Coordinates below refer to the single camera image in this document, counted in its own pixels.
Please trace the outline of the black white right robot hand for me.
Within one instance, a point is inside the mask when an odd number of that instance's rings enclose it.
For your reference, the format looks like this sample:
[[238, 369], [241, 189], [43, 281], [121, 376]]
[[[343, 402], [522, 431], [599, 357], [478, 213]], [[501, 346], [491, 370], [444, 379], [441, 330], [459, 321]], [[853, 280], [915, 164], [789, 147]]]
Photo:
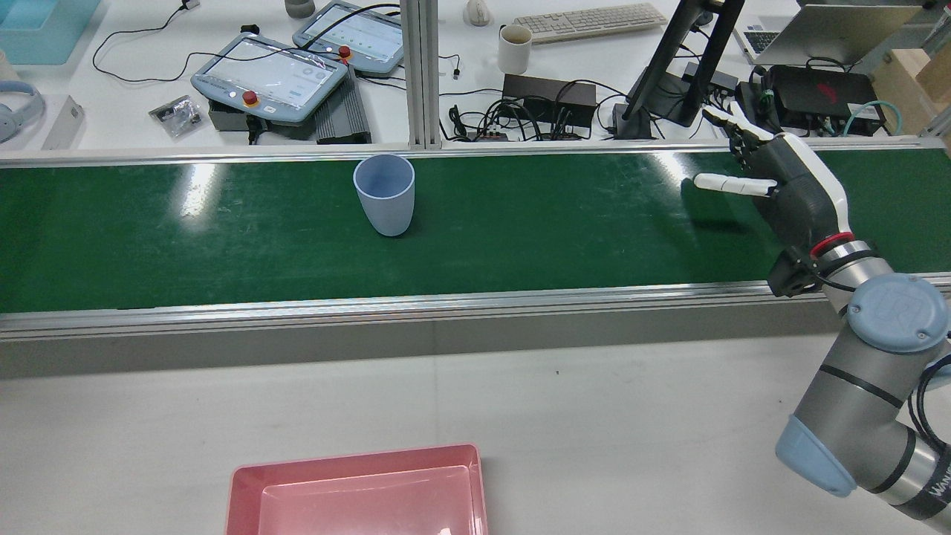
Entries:
[[736, 103], [727, 111], [703, 106], [704, 119], [720, 126], [743, 176], [701, 172], [699, 189], [754, 197], [754, 206], [778, 240], [821, 256], [853, 241], [845, 189], [797, 135], [772, 133], [754, 125]]

